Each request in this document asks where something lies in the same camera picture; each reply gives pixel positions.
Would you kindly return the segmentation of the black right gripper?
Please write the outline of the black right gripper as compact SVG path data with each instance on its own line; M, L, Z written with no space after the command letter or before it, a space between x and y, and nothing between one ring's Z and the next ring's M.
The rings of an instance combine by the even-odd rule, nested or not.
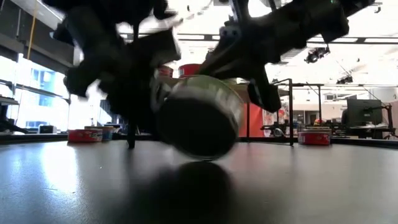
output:
M268 81L264 64L279 63L283 54L302 49L312 36L312 18L308 14L268 14L247 21L225 22L223 50L208 51L199 66L199 75L220 80L243 78L249 80L248 95L251 103L275 113L281 108L278 88ZM249 69L249 61L255 63Z

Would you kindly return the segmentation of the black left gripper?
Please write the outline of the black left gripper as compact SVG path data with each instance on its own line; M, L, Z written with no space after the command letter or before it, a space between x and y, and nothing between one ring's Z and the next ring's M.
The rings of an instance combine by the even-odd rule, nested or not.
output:
M84 59L67 71L64 84L69 93L85 97L96 80L104 81L111 112L127 121L127 139L135 140L136 130L159 140L155 108L161 82L150 78L156 69L181 56L173 29L161 30L126 43L119 35L83 48Z

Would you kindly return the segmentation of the red label seafood can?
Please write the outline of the red label seafood can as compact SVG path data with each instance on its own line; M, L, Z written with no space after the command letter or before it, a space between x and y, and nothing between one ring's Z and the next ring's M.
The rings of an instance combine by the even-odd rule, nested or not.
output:
M188 63L188 64L181 65L178 68L179 77L183 78L183 77L188 77L188 76L194 75L195 72L199 68L200 68L200 64L197 64L197 63Z
M103 131L100 129L69 130L68 142L101 142Z
M298 134L298 142L305 145L330 145L330 134L326 132L301 132Z

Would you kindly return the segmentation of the green label seafood can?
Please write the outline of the green label seafood can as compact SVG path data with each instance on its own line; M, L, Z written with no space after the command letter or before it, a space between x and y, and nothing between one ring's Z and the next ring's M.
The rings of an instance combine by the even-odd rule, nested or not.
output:
M198 160L223 157L235 145L244 121L244 101L227 83L207 75L170 86L158 80L152 109L160 138Z

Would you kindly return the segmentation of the wooden shelf black metal legs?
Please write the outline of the wooden shelf black metal legs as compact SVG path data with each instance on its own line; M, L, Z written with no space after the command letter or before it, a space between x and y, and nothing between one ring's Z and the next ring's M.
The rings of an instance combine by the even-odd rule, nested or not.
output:
M234 83L233 81L228 80L227 84L235 91L237 92L240 97L244 100L245 105L244 105L244 128L245 130L242 132L240 132L239 134L239 138L238 138L238 142L283 142L284 140L281 140L281 137L279 137L279 140L266 140L264 139L264 137L250 137L250 134L253 133L253 131L251 131L250 129L250 119L251 119L251 105L252 103L250 103L250 99L249 99L249 92L248 92L248 86L249 83ZM289 114L289 118L285 120L284 124L279 123L278 121L275 122L276 126L277 124L280 126L284 125L286 130L289 130L289 135L285 134L288 138L287 142L292 145L293 142L295 141L294 139L294 126L293 126L293 110L292 110L292 106L293 103L289 103L290 106L290 114ZM147 136L145 137L144 135L141 134L136 134L136 129L137 129L137 125L136 124L132 124L129 123L129 127L128 127L128 131L127 131L127 143L129 144L129 148L133 149L135 146L135 141L156 141L157 138L155 138L154 136Z

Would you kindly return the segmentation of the orange fabric panel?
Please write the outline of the orange fabric panel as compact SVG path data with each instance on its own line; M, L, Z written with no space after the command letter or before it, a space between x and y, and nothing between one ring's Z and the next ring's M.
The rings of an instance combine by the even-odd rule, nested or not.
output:
M262 108L250 103L243 106L243 123L239 130L239 137L247 136L247 124L249 124L249 137L263 138L263 110Z

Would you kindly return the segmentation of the long ceiling light bar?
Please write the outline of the long ceiling light bar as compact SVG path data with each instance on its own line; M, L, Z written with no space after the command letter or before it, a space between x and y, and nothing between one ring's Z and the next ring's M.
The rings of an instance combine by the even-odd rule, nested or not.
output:
M144 37L149 33L139 34L139 37ZM121 37L132 40L133 34L121 33ZM214 34L176 34L178 40L182 41L210 41L216 42L220 40L219 35ZM326 43L322 37L315 36L307 40L309 44L323 44ZM370 45L398 45L398 37L340 37L333 40L330 44L370 44Z

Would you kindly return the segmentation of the black computer monitor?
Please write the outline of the black computer monitor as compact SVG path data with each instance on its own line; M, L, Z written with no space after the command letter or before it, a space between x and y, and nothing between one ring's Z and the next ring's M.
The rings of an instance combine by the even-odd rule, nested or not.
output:
M365 124L382 123L382 103L380 100L347 100L347 124L364 126Z

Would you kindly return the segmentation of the black metal rack frame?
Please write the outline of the black metal rack frame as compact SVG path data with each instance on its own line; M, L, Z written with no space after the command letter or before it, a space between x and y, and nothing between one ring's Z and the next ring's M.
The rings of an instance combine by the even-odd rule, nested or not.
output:
M293 83L290 85L290 87L309 87L310 89L312 89L317 95L318 95L318 115L319 115L319 125L322 126L323 125L323 117L322 117L322 99L321 99L321 87L324 86L324 84L320 84L320 83Z

